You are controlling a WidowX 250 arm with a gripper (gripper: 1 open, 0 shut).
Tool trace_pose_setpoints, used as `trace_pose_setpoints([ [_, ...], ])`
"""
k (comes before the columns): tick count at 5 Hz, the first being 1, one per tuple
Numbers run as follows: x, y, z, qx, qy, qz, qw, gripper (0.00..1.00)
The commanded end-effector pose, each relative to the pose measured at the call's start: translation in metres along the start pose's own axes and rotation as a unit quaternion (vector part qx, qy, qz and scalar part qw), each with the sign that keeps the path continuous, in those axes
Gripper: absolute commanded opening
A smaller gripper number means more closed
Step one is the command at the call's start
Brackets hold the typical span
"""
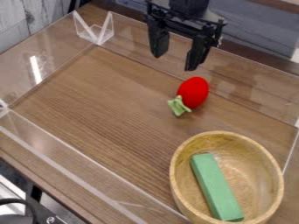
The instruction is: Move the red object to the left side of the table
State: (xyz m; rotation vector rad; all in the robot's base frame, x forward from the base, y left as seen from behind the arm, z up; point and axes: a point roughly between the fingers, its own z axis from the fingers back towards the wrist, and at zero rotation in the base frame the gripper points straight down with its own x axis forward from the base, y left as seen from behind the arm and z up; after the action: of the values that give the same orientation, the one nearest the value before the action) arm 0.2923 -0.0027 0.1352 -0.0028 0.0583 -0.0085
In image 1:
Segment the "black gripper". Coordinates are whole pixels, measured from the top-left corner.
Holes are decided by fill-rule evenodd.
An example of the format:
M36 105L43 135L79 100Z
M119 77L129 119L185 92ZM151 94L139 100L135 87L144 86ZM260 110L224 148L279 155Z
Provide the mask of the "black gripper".
M193 36L187 52L185 71L193 71L207 58L211 46L220 45L225 19L209 9L209 0L144 0L152 55L159 58L169 46L169 32Z

